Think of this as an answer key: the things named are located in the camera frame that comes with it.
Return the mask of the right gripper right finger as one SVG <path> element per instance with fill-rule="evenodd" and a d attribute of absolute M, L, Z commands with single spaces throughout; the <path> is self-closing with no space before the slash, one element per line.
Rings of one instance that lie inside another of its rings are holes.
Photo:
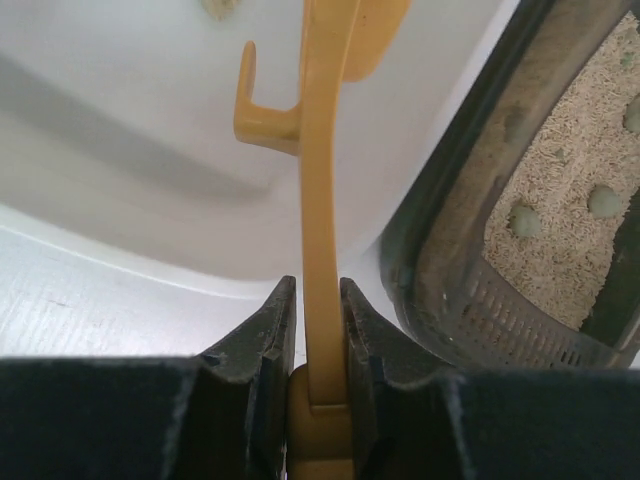
<path fill-rule="evenodd" d="M 340 282 L 359 479 L 635 479 L 635 370 L 462 369 Z"/>

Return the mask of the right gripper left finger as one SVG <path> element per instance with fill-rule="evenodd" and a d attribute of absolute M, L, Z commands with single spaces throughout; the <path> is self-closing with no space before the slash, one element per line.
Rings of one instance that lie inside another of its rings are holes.
<path fill-rule="evenodd" d="M 191 357 L 1 363 L 5 479 L 280 479 L 296 281 Z"/>

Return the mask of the dark brown litter box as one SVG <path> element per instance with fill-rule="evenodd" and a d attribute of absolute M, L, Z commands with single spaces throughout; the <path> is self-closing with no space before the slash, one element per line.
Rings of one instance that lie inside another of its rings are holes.
<path fill-rule="evenodd" d="M 639 355 L 639 5 L 522 1 L 382 240 L 404 330 L 461 366 Z"/>

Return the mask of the yellow litter scoop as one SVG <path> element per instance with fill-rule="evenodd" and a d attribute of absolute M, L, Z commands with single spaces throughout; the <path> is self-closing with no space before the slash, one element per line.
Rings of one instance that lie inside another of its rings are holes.
<path fill-rule="evenodd" d="M 256 46 L 244 46 L 234 108 L 237 140 L 297 157 L 306 362 L 289 383 L 287 475 L 352 479 L 352 416 L 334 207 L 334 133 L 341 85 L 370 75 L 396 36 L 407 1 L 307 1 L 299 95 L 289 110 L 252 101 Z"/>

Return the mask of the beige litter pellets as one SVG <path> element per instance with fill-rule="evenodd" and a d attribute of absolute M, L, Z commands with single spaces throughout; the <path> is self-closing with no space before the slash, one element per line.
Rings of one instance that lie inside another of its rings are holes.
<path fill-rule="evenodd" d="M 591 313 L 612 263 L 614 237 L 639 188 L 639 133 L 623 126 L 639 94 L 639 21 L 627 13 L 572 82 L 503 191 L 484 234 L 484 257 L 537 308 L 573 330 Z M 596 185 L 622 201 L 594 218 Z M 515 236 L 516 204 L 536 211 L 541 231 Z"/>

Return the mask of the white plastic tub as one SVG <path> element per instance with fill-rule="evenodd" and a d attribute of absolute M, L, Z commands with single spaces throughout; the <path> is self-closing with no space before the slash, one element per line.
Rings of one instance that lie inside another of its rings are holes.
<path fill-rule="evenodd" d="M 375 71 L 341 89 L 342 262 L 381 233 L 513 15 L 512 1 L 415 1 Z M 242 50 L 256 103 L 297 97 L 303 5 L 1 5 L 1 224 L 197 291 L 261 297 L 301 270 L 298 168 L 238 142 Z"/>

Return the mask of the clump in white tub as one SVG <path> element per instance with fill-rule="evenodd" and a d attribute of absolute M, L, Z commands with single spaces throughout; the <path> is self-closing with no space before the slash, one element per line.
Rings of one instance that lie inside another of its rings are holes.
<path fill-rule="evenodd" d="M 216 21 L 227 19 L 237 8 L 239 0 L 201 0 L 205 11 Z"/>

